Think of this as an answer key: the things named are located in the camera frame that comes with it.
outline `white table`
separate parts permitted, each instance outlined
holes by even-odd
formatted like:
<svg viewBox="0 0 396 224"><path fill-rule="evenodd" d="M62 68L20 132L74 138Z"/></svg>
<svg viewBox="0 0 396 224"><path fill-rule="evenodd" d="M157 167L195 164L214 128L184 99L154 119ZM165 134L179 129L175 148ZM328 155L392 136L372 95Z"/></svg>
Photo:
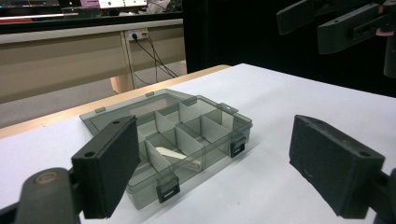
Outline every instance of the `white table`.
<svg viewBox="0 0 396 224"><path fill-rule="evenodd" d="M247 151L184 183L165 203L136 210L124 194L111 218L81 215L83 223L373 223L371 209L364 220L337 217L289 165L292 125L296 114L331 124L384 155L383 171L389 175L396 167L396 99L247 64L170 89L226 103L252 119ZM0 207L19 199L30 175L71 168L71 156L91 138L74 117L0 140Z"/></svg>

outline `compartment box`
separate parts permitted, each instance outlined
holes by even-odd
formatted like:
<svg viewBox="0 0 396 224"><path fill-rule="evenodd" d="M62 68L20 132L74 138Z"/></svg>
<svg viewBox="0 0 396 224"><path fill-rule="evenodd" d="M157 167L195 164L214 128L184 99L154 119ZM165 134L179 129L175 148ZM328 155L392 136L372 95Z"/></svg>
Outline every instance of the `compartment box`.
<svg viewBox="0 0 396 224"><path fill-rule="evenodd" d="M109 122L137 116L141 162L126 188L141 209L180 192L179 185L245 149L251 119L204 96L161 90L81 115L92 134Z"/></svg>

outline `transparent gray organizer box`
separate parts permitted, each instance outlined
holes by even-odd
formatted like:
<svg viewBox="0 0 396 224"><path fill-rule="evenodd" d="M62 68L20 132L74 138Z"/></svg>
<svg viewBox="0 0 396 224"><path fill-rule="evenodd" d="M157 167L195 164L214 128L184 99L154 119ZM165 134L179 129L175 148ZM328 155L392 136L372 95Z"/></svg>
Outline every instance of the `transparent gray organizer box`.
<svg viewBox="0 0 396 224"><path fill-rule="evenodd" d="M180 192L179 185L245 149L251 119L204 96L160 90L81 115L92 134L114 119L137 116L141 162L126 188L141 209Z"/></svg>

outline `white tabletop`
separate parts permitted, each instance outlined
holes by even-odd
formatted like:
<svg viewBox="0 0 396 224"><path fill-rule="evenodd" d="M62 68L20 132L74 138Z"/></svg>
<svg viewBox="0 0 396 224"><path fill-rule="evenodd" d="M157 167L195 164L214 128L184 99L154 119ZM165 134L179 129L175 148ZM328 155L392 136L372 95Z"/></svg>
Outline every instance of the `white tabletop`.
<svg viewBox="0 0 396 224"><path fill-rule="evenodd" d="M337 217L291 165L296 114L321 119L386 157L396 167L396 99L353 91L247 64L170 88L203 95L253 120L247 151L181 185L165 203L136 210L124 194L109 219L82 223L373 223ZM0 140L0 207L15 203L23 181L70 158L91 139L79 117Z"/></svg>

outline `electrical socket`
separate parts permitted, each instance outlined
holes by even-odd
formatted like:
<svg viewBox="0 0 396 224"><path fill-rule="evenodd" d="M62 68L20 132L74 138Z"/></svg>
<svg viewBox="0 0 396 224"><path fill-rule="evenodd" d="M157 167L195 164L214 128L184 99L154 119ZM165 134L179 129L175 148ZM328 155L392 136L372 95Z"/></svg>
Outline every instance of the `electrical socket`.
<svg viewBox="0 0 396 224"><path fill-rule="evenodd" d="M134 40L132 37L133 34L136 34L137 39L146 39L147 37L144 34L148 34L149 30L148 28L141 28L141 29L136 29L136 30L129 30L128 31L128 37L129 40Z"/></svg>

